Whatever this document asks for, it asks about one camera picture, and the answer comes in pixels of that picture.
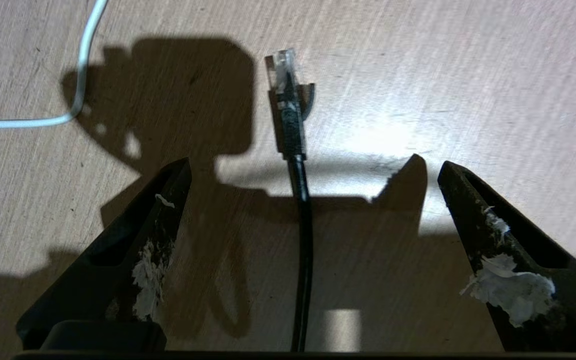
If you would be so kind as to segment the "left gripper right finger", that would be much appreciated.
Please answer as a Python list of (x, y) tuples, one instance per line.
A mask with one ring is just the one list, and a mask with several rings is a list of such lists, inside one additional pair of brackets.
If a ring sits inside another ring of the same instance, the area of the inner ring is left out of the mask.
[(438, 186), (473, 271), (461, 293), (503, 349), (576, 353), (576, 258), (468, 168), (445, 161)]

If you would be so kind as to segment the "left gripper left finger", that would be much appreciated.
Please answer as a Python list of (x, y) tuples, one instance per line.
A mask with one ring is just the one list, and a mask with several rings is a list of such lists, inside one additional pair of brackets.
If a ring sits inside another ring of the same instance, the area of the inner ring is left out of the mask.
[(164, 351), (163, 283), (191, 184), (188, 158), (160, 169), (19, 318), (23, 350)]

